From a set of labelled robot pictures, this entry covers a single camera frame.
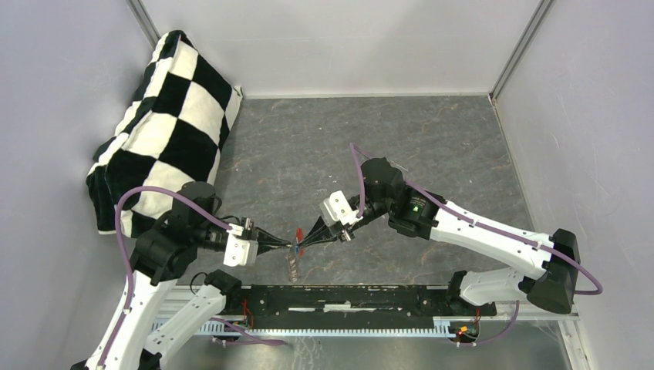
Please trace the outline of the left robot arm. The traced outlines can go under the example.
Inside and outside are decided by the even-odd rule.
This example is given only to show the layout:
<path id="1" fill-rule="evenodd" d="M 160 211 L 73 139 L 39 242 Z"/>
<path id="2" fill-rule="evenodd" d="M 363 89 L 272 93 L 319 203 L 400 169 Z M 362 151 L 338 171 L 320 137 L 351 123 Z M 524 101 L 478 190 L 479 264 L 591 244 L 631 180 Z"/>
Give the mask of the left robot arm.
<path id="1" fill-rule="evenodd" d="M 172 197 L 163 213 L 127 252 L 121 213 L 126 202 L 144 192 Z M 219 201 L 214 188 L 195 181 L 178 192 L 140 186 L 128 190 L 115 213 L 116 239 L 126 267 L 120 302 L 94 353 L 74 369 L 165 369 L 172 358 L 215 315 L 233 314 L 242 304 L 241 283 L 216 270 L 210 273 L 191 300 L 157 330 L 152 325 L 170 292 L 177 285 L 199 247 L 224 252 L 228 267 L 252 265 L 258 254 L 283 242 L 256 227 L 247 217 L 228 224 L 214 215 Z"/>

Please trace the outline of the red key tag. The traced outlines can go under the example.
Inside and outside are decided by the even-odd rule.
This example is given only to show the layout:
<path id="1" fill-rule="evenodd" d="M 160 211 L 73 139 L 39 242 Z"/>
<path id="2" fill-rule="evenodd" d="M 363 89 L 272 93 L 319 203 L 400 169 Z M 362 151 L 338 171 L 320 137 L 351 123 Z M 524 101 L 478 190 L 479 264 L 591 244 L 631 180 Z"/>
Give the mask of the red key tag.
<path id="1" fill-rule="evenodd" d="M 300 243 L 303 241 L 303 239 L 304 239 L 303 231 L 300 227 L 298 227 L 295 232 L 295 247 L 298 247 L 300 250 L 299 254 L 296 254 L 296 256 L 298 257 L 301 257 L 303 254 L 302 249 L 300 247 Z"/>

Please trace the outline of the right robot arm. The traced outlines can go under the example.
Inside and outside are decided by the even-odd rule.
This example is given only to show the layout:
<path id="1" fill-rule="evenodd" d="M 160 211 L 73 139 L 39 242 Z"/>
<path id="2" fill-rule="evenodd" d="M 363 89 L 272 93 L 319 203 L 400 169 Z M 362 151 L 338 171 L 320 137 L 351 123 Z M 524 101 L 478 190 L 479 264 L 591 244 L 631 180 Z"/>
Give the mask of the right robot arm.
<path id="1" fill-rule="evenodd" d="M 386 216 L 398 234 L 454 244 L 505 265 L 455 273 L 445 294 L 454 314 L 497 301 L 528 301 L 551 313 L 571 313 L 581 263 L 571 231 L 543 234 L 481 217 L 405 179 L 385 158 L 365 161 L 359 183 L 357 196 L 336 191 L 322 201 L 321 214 L 301 247 L 350 241 L 355 230 Z"/>

